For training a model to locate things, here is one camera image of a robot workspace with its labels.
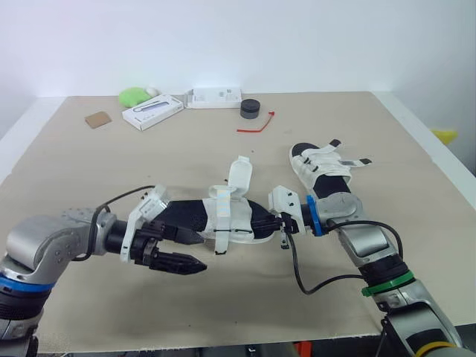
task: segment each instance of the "yellow ring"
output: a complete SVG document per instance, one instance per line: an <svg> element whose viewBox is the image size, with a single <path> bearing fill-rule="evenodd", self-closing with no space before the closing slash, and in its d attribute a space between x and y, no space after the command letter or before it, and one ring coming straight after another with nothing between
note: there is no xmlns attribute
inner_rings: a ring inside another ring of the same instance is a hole
<svg viewBox="0 0 476 357"><path fill-rule="evenodd" d="M429 344L426 344L423 347L420 347L420 349L415 353L415 357L423 357L427 352L430 352L431 350L434 350L435 348L441 348L441 347L456 347L454 344L450 344L449 342L444 342L444 341L436 341L436 342L430 342Z"/></svg>

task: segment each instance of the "white wall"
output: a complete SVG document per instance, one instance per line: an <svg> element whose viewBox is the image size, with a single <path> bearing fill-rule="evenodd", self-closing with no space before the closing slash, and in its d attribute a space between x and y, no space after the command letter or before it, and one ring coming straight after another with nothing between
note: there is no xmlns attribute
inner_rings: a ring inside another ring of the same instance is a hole
<svg viewBox="0 0 476 357"><path fill-rule="evenodd" d="M0 71L0 139L33 103L35 97L18 79Z"/></svg>
<svg viewBox="0 0 476 357"><path fill-rule="evenodd" d="M458 139L448 148L475 173L476 1L455 1L429 14L434 41L422 41L424 56L395 80L393 91L428 127L456 129Z"/></svg>
<svg viewBox="0 0 476 357"><path fill-rule="evenodd" d="M457 124L474 169L474 23L474 0L7 0L0 63L39 96L396 90L429 124Z"/></svg>

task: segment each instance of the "white table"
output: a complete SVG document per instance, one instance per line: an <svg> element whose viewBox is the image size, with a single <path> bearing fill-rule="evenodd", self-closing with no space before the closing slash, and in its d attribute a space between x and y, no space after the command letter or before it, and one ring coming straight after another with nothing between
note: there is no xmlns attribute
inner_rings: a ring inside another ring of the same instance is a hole
<svg viewBox="0 0 476 357"><path fill-rule="evenodd" d="M475 210L380 101L371 93L252 97L263 106L259 120L276 111L257 135L236 133L260 121L245 122L235 109L187 110L139 132L121 119L114 97L66 99L0 186L1 236L25 217L96 206L142 184L165 184L174 199L205 197L209 185L223 183L238 155L254 165L249 199L266 207L268 192L279 184L303 198L289 147L339 138L345 158L374 162L354 170L350 184L368 215L400 232L406 263L452 322L474 323ZM101 110L113 121L90 129L84 117ZM136 203L137 197L124 199L113 209L125 219ZM290 252L278 239L232 244L225 256L213 255L207 245L162 246L195 255L208 270L177 277L123 264L113 254L72 263L45 305L40 350L214 346L379 331L382 314L361 296L361 281L302 295ZM307 286L356 271L334 234L304 237L297 246Z"/></svg>

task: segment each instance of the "white packaging box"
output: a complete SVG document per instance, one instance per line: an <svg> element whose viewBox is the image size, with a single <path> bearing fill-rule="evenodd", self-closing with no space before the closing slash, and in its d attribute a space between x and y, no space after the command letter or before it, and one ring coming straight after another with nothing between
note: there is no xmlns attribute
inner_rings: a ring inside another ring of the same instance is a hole
<svg viewBox="0 0 476 357"><path fill-rule="evenodd" d="M185 94L190 109L239 108L241 90L237 87L194 88Z"/></svg>
<svg viewBox="0 0 476 357"><path fill-rule="evenodd" d="M168 94L151 98L122 112L125 121L143 131L180 112L184 104Z"/></svg>

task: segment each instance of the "black wire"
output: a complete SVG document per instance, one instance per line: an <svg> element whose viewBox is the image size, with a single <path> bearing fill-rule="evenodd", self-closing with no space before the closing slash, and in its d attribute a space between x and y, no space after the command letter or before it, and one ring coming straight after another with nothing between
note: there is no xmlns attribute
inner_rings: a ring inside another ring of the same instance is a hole
<svg viewBox="0 0 476 357"><path fill-rule="evenodd" d="M295 276L296 276L296 281L297 284L299 285L299 289L306 295L311 295L314 294L317 290L325 287L327 284L330 284L334 281L341 280L341 279L364 279L361 275L356 275L356 274L345 274L345 275L338 275L336 277L331 277L330 279L327 279L323 281L322 283L319 283L317 286L314 288L307 290L304 285L303 281L300 279L300 273L299 273L299 264L298 264L298 253L296 252L296 245L295 241L292 239L292 235L290 233L286 234L288 236L289 244L291 245L291 251L292 251L292 265L295 270Z"/></svg>
<svg viewBox="0 0 476 357"><path fill-rule="evenodd" d="M337 223L335 225L331 225L329 228L327 228L328 231L334 231L337 228L344 227L345 225L377 225L379 227L385 228L389 230L394 236L396 240L396 244L399 249L399 256L403 259L403 244L402 244L402 239L400 238L400 235L398 232L395 230L395 228L382 223L382 222L377 222L377 221L349 221L349 222L342 222L342 223Z"/></svg>
<svg viewBox="0 0 476 357"><path fill-rule="evenodd" d="M379 357L380 355L380 352L382 351L382 347L384 345L384 341L385 341L385 336L387 334L385 333L385 330L383 329L382 330L382 333L380 334L380 341L379 341L379 347L377 347L377 352L375 354L375 357Z"/></svg>
<svg viewBox="0 0 476 357"><path fill-rule="evenodd" d="M118 199L122 199L125 196L136 193L138 191L147 190L149 188L154 188L154 187L155 186L148 185L148 186L142 186L142 187L135 188L134 190L127 191L127 192L125 192L125 193L123 193L119 196L114 197L113 199L110 199L107 202L104 202L101 206L98 206L96 208L96 210L94 211L94 213L92 215L92 219L91 219L91 226L89 228L89 237L88 237L88 249L82 257L75 257L73 259L73 261L74 262L83 262L83 261L87 260L92 255L92 252L94 250L94 245L95 245L95 242L96 242L97 218L99 216L99 213L101 213L102 210L106 210L106 212L111 212L111 210L109 209L109 205L111 203L117 201Z"/></svg>

